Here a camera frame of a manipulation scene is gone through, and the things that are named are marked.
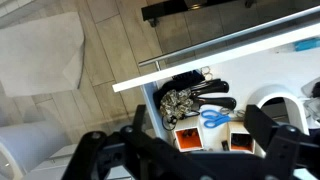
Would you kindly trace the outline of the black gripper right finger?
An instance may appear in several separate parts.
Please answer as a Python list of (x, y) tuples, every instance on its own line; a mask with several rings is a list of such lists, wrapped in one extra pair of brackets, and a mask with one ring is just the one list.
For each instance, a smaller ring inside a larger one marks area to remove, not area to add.
[(244, 127), (265, 152), (257, 177), (294, 180), (296, 168), (320, 176), (319, 135), (306, 135), (290, 124), (279, 125), (256, 105), (246, 107)]

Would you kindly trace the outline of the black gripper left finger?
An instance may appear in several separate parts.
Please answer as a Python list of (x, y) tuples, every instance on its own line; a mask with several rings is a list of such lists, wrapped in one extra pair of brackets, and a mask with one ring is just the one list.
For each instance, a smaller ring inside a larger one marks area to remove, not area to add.
[(111, 169), (124, 167), (137, 180), (184, 180), (180, 155), (144, 131), (146, 106), (138, 105), (133, 122), (110, 135), (91, 131), (82, 136), (62, 180), (105, 180)]

